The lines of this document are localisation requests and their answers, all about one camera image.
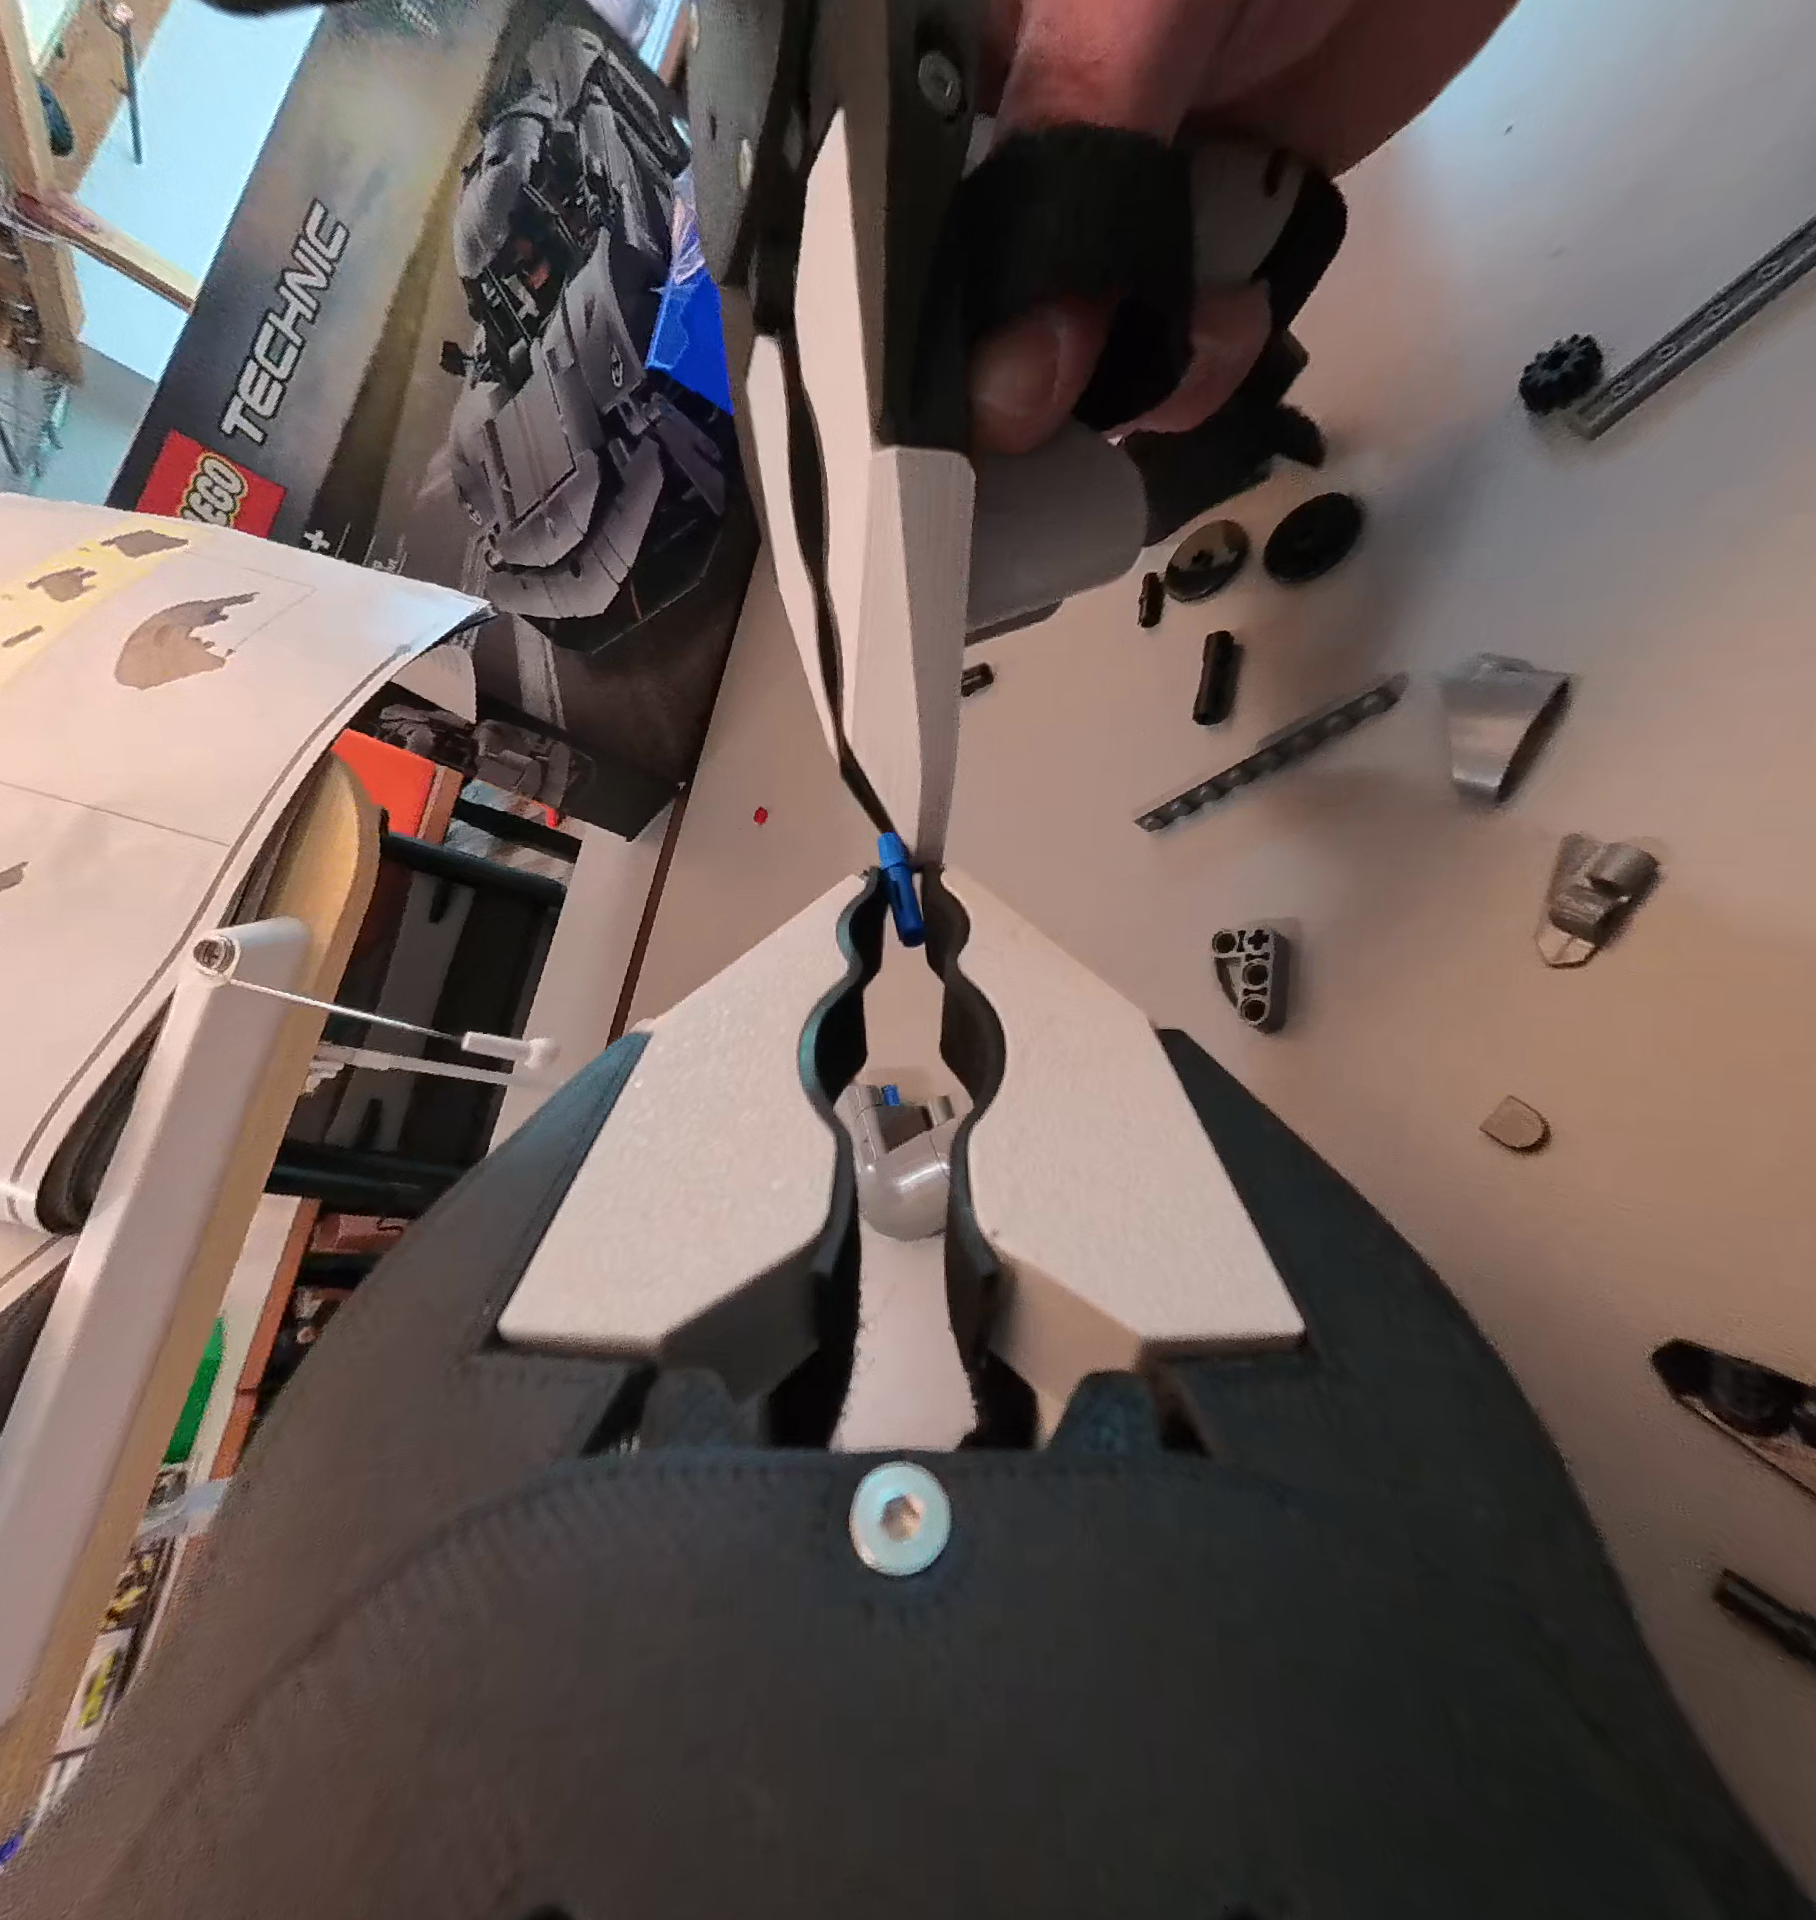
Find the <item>silver curved panel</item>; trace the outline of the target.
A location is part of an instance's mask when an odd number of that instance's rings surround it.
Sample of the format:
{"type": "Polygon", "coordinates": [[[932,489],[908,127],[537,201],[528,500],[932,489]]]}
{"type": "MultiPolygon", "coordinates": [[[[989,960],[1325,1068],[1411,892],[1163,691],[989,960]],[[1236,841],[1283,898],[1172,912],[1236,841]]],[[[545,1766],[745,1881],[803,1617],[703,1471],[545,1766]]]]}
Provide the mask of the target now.
{"type": "Polygon", "coordinates": [[[1452,791],[1507,804],[1570,711],[1576,676],[1478,653],[1440,679],[1452,791]]]}

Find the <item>grey angled connector piece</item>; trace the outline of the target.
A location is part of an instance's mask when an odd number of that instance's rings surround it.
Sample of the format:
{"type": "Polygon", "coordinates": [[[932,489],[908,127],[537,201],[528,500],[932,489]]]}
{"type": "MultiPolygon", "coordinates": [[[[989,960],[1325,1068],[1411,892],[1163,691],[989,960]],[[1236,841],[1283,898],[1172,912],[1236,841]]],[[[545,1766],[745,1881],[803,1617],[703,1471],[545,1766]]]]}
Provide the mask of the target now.
{"type": "Polygon", "coordinates": [[[1552,971],[1584,968],[1616,943],[1661,879],[1661,860],[1640,842],[1567,833],[1535,928],[1541,961],[1552,971]]]}

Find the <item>round wooden disc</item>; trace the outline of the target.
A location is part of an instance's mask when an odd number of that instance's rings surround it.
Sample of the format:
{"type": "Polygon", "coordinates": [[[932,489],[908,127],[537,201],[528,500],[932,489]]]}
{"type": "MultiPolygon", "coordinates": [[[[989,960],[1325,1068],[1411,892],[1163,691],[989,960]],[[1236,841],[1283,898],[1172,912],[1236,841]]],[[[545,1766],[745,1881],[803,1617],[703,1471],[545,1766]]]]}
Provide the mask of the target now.
{"type": "Polygon", "coordinates": [[[339,1002],[381,868],[381,811],[363,778],[330,752],[286,808],[251,890],[253,919],[309,931],[295,992],[339,1002]]]}

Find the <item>black metal rack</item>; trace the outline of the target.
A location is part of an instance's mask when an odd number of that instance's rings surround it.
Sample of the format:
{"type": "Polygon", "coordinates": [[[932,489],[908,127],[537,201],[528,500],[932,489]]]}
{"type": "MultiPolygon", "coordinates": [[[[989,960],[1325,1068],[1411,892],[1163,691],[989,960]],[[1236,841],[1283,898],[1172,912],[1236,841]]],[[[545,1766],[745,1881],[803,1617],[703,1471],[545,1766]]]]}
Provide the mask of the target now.
{"type": "Polygon", "coordinates": [[[478,1163],[513,1065],[468,1053],[462,1038],[522,1041],[565,900],[556,879],[386,833],[268,1192],[418,1219],[478,1163]]]}

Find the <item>orange box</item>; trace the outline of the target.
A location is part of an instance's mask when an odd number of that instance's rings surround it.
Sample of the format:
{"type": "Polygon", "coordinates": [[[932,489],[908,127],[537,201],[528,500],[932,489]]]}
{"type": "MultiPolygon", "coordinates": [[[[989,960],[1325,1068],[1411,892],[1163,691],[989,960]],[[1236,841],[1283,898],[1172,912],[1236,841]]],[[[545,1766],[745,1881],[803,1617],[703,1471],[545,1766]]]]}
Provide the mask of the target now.
{"type": "Polygon", "coordinates": [[[464,775],[367,734],[342,734],[334,755],[355,774],[389,833],[446,842],[464,775]]]}

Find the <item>black wedge connector piece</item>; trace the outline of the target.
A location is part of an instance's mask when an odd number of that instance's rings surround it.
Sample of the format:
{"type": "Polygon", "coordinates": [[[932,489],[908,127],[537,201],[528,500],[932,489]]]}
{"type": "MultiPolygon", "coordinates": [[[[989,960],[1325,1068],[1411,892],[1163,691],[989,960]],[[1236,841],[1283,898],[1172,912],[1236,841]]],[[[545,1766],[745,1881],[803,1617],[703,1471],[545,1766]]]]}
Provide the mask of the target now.
{"type": "Polygon", "coordinates": [[[1689,1341],[1649,1364],[1680,1407],[1816,1502],[1816,1386],[1689,1341]]]}

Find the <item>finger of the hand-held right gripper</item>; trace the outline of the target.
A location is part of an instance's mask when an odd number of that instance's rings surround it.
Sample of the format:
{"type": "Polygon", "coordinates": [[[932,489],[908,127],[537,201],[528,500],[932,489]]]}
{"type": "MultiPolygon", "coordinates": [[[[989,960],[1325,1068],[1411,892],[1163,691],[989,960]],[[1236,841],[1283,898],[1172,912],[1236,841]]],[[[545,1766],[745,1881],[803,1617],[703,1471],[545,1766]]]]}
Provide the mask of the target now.
{"type": "Polygon", "coordinates": [[[840,668],[828,715],[889,830],[937,868],[959,775],[977,469],[966,452],[897,445],[876,426],[883,351],[863,322],[865,239],[882,239],[882,212],[857,207],[844,108],[808,177],[790,379],[821,466],[821,585],[840,668]]]}
{"type": "Polygon", "coordinates": [[[800,379],[796,333],[760,333],[752,340],[745,398],[762,528],[806,689],[840,783],[872,828],[891,833],[895,823],[848,737],[851,668],[844,659],[826,566],[826,455],[800,379]]]}

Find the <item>grey curved brick assembly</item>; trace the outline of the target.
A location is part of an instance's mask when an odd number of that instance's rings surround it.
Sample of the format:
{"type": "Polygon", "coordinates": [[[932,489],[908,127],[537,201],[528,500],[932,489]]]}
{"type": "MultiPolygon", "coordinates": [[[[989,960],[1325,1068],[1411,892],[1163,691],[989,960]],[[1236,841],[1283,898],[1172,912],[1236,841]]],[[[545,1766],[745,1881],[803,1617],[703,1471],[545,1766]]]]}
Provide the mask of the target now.
{"type": "Polygon", "coordinates": [[[835,1113],[853,1155],[863,1229],[895,1243],[944,1235],[962,1120],[956,1099],[857,1079],[835,1113]]]}

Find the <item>black gear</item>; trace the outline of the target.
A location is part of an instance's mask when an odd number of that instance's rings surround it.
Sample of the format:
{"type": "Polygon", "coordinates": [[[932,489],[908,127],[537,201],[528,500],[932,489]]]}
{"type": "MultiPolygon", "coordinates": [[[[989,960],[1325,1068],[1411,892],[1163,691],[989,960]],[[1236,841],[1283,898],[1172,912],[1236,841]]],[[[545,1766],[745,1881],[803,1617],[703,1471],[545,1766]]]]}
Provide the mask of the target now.
{"type": "Polygon", "coordinates": [[[1572,333],[1541,351],[1521,372],[1516,396],[1523,413],[1546,420],[1563,415],[1605,379],[1605,351],[1593,333],[1572,333]]]}

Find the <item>grey plate with holes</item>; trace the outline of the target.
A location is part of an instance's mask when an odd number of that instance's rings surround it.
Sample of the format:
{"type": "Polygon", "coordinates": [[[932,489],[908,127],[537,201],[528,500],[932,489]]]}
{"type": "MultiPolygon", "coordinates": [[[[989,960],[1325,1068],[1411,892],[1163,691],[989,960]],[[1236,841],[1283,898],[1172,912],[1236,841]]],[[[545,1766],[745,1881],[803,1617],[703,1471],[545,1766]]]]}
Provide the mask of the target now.
{"type": "Polygon", "coordinates": [[[1409,689],[1409,673],[1388,673],[1358,692],[1326,702],[1288,726],[1261,737],[1248,755],[1230,762],[1225,771],[1164,798],[1160,804],[1135,817],[1135,828],[1144,833],[1163,833],[1178,828],[1184,821],[1195,820],[1214,808],[1229,804],[1236,796],[1254,787],[1257,783],[1273,780],[1283,771],[1304,764],[1309,756],[1326,752],[1339,741],[1366,729],[1402,704],[1409,689]]]}

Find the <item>white instruction booklet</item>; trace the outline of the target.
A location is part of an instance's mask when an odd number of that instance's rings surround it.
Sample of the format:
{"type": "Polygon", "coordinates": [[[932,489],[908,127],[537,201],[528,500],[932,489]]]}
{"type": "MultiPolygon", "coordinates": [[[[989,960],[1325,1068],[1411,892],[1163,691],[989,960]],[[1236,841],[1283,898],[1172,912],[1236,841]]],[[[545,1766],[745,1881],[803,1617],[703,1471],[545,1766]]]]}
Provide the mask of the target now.
{"type": "Polygon", "coordinates": [[[474,595],[188,520],[0,494],[0,1223],[314,766],[474,595]]]}

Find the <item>dark printed cardboard box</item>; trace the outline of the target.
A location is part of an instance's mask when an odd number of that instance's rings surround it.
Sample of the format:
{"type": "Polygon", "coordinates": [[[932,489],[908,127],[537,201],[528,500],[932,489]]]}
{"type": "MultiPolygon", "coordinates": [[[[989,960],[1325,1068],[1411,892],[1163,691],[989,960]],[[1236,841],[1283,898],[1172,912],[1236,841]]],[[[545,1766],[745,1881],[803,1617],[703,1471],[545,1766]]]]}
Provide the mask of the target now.
{"type": "Polygon", "coordinates": [[[639,837],[752,579],[733,415],[647,369],[675,5],[326,5],[109,507],[474,595],[452,692],[361,726],[639,837]]]}

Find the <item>shiny black dish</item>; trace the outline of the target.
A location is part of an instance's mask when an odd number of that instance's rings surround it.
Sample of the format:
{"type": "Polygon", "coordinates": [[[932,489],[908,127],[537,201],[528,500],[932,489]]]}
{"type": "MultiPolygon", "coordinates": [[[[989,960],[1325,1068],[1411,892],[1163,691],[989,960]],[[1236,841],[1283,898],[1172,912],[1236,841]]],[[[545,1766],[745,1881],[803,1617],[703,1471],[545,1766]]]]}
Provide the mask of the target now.
{"type": "Polygon", "coordinates": [[[1216,520],[1198,527],[1163,566],[1169,602],[1200,605],[1225,593],[1245,572],[1252,539],[1240,521],[1216,520]]]}

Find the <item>dark grey triangular beam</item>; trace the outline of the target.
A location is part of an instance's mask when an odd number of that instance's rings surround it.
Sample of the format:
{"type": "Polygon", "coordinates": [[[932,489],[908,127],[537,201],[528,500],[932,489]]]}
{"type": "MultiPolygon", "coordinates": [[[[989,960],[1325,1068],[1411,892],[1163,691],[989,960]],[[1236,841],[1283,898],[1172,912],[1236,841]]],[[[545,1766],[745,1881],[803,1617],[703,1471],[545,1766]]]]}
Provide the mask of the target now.
{"type": "Polygon", "coordinates": [[[1273,923],[1221,928],[1211,937],[1216,986],[1233,1016],[1259,1036],[1276,1036],[1291,1016],[1295,946],[1273,923]]]}

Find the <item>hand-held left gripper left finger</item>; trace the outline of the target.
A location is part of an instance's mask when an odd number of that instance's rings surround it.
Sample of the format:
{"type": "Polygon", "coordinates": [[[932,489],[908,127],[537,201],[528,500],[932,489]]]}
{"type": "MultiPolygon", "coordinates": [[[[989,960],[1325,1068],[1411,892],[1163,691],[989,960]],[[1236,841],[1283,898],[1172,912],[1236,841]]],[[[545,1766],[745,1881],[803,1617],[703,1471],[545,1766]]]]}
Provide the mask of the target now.
{"type": "Polygon", "coordinates": [[[624,1044],[500,1311],[505,1351],[707,1373],[766,1427],[840,1426],[863,1260],[838,1099],[887,927],[883,879],[844,879],[624,1044]]]}

